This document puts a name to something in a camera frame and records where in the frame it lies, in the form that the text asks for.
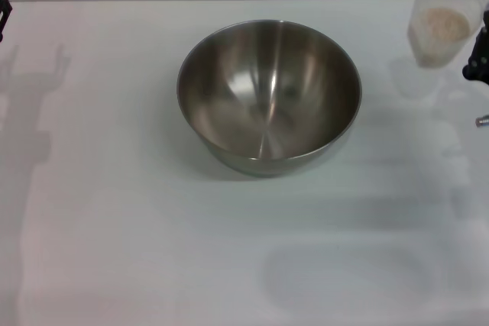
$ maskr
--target white tabletop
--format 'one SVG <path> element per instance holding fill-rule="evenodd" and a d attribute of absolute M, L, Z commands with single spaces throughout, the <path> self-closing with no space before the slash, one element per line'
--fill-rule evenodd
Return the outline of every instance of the white tabletop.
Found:
<path fill-rule="evenodd" d="M 412 0 L 20 3 L 0 44 L 0 325 L 482 326 L 489 87 L 470 42 L 418 69 Z M 274 18 L 350 54 L 333 158 L 276 179 L 217 162 L 176 76 L 207 34 Z"/>

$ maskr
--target stainless steel bowl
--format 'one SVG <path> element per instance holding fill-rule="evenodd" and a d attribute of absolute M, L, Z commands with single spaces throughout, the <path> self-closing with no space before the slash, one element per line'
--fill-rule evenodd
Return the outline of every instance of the stainless steel bowl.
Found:
<path fill-rule="evenodd" d="M 361 83 L 333 40 L 285 21 L 249 21 L 200 42 L 183 62 L 185 119 L 230 167 L 285 173 L 320 155 L 350 127 Z"/>

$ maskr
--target black object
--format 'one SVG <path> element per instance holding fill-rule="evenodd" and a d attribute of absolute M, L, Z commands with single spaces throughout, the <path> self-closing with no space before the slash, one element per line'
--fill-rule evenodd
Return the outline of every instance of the black object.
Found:
<path fill-rule="evenodd" d="M 10 12 L 12 11 L 12 6 L 8 0 L 0 0 L 0 42 L 3 40 L 3 29 L 7 24 L 8 17 L 10 16 Z"/>
<path fill-rule="evenodd" d="M 484 26 L 477 35 L 472 55 L 462 74 L 468 80 L 478 80 L 489 86 L 489 9 L 484 12 Z"/>

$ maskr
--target bowl rim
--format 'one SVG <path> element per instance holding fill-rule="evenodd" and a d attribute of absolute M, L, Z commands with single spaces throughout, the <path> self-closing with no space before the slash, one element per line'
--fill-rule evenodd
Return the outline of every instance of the bowl rim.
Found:
<path fill-rule="evenodd" d="M 196 52 L 196 50 L 199 48 L 199 46 L 201 46 L 202 44 L 204 44 L 209 38 L 211 38 L 211 37 L 213 37 L 213 36 L 215 36 L 217 34 L 220 34 L 223 31 L 229 30 L 229 29 L 234 28 L 234 27 L 242 26 L 242 25 L 245 25 L 245 24 L 261 23 L 261 22 L 273 22 L 273 23 L 290 24 L 290 25 L 293 25 L 293 26 L 296 26 L 296 27 L 304 28 L 304 29 L 306 29 L 308 31 L 312 31 L 313 33 L 319 34 L 321 37 L 325 37 L 332 44 L 334 44 L 337 48 L 339 48 L 340 51 L 343 52 L 343 54 L 346 56 L 347 60 L 353 66 L 353 70 L 355 72 L 355 75 L 356 75 L 357 81 L 358 81 L 358 103 L 357 103 L 357 107 L 355 109 L 355 113 L 351 117 L 350 122 L 341 131 L 341 133 L 339 133 L 338 135 L 336 135 L 336 137 L 334 139 L 332 139 L 331 141 L 329 141 L 328 143 L 323 144 L 321 147 L 316 148 L 315 150 L 311 150 L 310 152 L 299 154 L 299 155 L 293 156 L 293 157 L 284 157 L 284 158 L 256 158 L 256 157 L 249 157 L 249 156 L 245 156 L 245 155 L 242 155 L 242 154 L 239 154 L 239 153 L 235 153 L 235 152 L 232 152 L 231 150 L 225 149 L 225 148 L 220 147 L 219 145 L 211 142 L 207 137 L 205 137 L 203 134 L 201 134 L 200 132 L 198 132 L 193 127 L 193 124 L 190 122 L 189 117 L 186 115 L 185 111 L 183 110 L 182 102 L 181 102 L 181 97 L 180 97 L 180 83 L 181 83 L 181 80 L 182 80 L 181 79 L 181 77 L 182 77 L 182 71 L 185 68 L 185 66 L 187 65 L 190 57 Z M 176 98 L 178 100 L 178 106 L 180 108 L 180 111 L 182 112 L 182 115 L 185 118 L 186 123 L 192 128 L 192 130 L 202 140 L 204 140 L 206 142 L 206 144 L 210 145 L 214 149 L 217 149 L 218 151 L 224 152 L 226 154 L 229 154 L 229 155 L 232 155 L 232 156 L 235 156 L 235 157 L 240 157 L 240 158 L 243 158 L 243 159 L 246 159 L 246 160 L 269 162 L 269 163 L 271 163 L 271 162 L 280 162 L 280 161 L 284 161 L 284 160 L 298 160 L 300 158 L 309 157 L 309 156 L 314 155 L 315 153 L 318 153 L 321 150 L 324 150 L 329 145 L 335 143 L 353 125 L 355 119 L 357 118 L 358 111 L 360 110 L 360 105 L 361 105 L 362 97 L 363 97 L 363 91 L 362 91 L 362 86 L 361 86 L 360 73 L 358 72 L 358 69 L 357 69 L 355 63 L 353 62 L 353 60 L 351 59 L 351 57 L 348 55 L 348 53 L 345 51 L 345 49 L 343 49 L 343 47 L 341 47 L 338 43 L 336 43 L 336 41 L 334 41 L 332 38 L 326 36 L 321 31 L 318 31 L 318 30 L 316 30 L 314 28 L 311 28 L 309 26 L 305 26 L 304 24 L 300 24 L 300 23 L 296 23 L 296 22 L 292 22 L 292 21 L 284 21 L 284 20 L 280 20 L 280 19 L 256 19 L 256 20 L 250 20 L 250 21 L 242 21 L 242 22 L 230 24 L 229 26 L 225 26 L 223 28 L 219 28 L 217 31 L 212 32 L 210 35 L 208 35 L 208 36 L 204 37 L 203 39 L 201 39 L 201 41 L 198 42 L 198 44 L 191 49 L 191 51 L 187 54 L 187 56 L 185 56 L 185 59 L 183 60 L 182 65 L 180 66 L 180 70 L 178 72 L 178 77 L 176 79 Z"/>

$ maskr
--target metal screw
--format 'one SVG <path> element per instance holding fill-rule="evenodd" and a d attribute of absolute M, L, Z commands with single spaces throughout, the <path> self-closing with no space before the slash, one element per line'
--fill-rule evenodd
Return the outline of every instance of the metal screw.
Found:
<path fill-rule="evenodd" d="M 476 118 L 475 126 L 477 127 L 489 126 L 489 115 L 482 116 L 481 118 Z"/>

